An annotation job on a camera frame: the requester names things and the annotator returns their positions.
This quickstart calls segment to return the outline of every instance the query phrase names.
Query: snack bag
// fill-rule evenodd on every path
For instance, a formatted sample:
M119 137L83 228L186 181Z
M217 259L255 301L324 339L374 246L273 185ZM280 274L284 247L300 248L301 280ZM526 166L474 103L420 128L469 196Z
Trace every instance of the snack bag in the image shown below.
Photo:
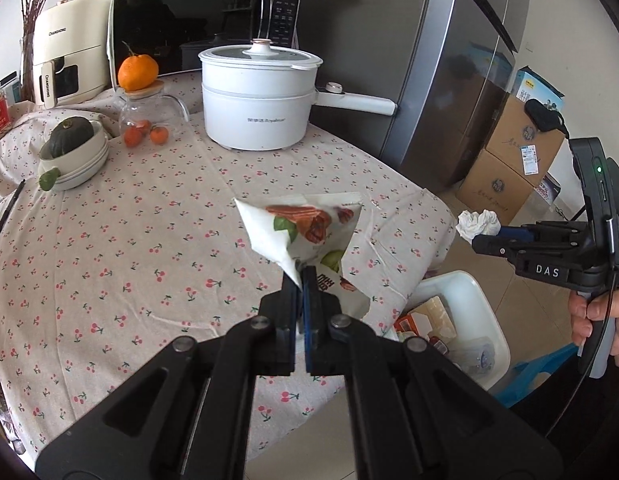
M318 288L334 294L344 314L367 314L369 298L343 278L341 264L361 214L359 193L234 200L253 251L276 262L298 287L298 269L315 266Z

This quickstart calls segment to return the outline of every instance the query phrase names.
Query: black cable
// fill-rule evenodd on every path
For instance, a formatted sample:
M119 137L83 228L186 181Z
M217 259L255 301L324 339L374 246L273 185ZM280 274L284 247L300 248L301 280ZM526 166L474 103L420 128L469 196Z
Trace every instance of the black cable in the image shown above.
M580 215L582 215L584 212L585 212L585 206L583 206L582 208L580 208L580 209L578 210L578 213L576 213L574 216L572 216L572 219L570 220L570 222L573 222L573 221L575 221L575 220L578 220L578 217L579 217Z
M563 418L563 415L565 415L565 412L569 409L569 406L572 403L572 401L574 400L574 397L576 397L576 394L578 393L581 385L583 384L583 381L585 380L585 378L589 377L589 374L592 372L593 362L596 359L596 355L598 354L598 351L601 349L601 344L603 343L603 338L605 337L605 331L607 330L607 325L609 323L609 316L611 314L611 303L612 303L612 299L614 297L614 290L616 289L616 284L617 284L617 281L618 281L618 276L619 276L618 271L616 271L616 269L614 269L614 274L613 274L612 279L611 279L611 288L609 289L609 297L608 297L608 300L607 300L607 310L605 312L605 320L603 320L603 330L601 330L601 335L599 336L598 341L596 342L596 350L594 351L594 353L592 354L592 357L590 358L590 361L589 361L589 364L587 365L587 369L586 369L585 373L582 374L580 379L578 380L578 383L576 384L576 387L574 388L574 391L572 392L572 395L567 400L567 403L565 404L565 406L563 407L561 412L558 414L558 416L557 416L556 420L554 421L554 423L549 427L549 429L545 433L545 438L547 438L549 436L549 434L552 431L554 431L554 429L556 428L556 426L560 422L560 419Z

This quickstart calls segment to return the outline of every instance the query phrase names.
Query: pot handle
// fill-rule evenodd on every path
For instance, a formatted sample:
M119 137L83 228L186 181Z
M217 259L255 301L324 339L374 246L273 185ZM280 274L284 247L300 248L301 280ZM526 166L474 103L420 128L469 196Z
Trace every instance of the pot handle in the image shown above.
M181 107L181 110L183 111L183 116L185 117L186 123L189 123L189 111L187 110L186 104L181 101L181 99L179 99L178 97L175 97L171 94L163 94L160 97L161 99L173 99L174 101L176 101L176 103Z
M292 65L290 68L293 68L294 70L314 70L318 67L316 66L305 66L305 65Z
M331 108L346 108L347 110L360 110L373 114L392 116L396 112L397 105L391 99L373 97L361 94L334 94L332 92L317 91L317 106L328 106Z

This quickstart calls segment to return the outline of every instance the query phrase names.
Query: white plastic basket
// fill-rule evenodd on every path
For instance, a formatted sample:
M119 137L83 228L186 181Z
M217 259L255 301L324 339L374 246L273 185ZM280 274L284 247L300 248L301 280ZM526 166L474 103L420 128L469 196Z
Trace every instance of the white plastic basket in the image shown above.
M458 336L451 344L456 345L485 336L494 343L494 368L477 380L484 389L490 389L507 373L510 351L480 285L472 275L463 270L455 270L423 280L414 289L407 304L414 307L434 296L441 298L456 327Z

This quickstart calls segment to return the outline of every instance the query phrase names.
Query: white electric pot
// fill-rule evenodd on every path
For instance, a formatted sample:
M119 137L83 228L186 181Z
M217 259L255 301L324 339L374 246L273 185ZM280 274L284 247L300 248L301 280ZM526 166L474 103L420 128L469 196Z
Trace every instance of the white electric pot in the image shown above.
M226 148L277 150L301 140L312 105L393 115L396 104L344 93L337 83L315 88L320 57L270 40L201 52L207 134Z

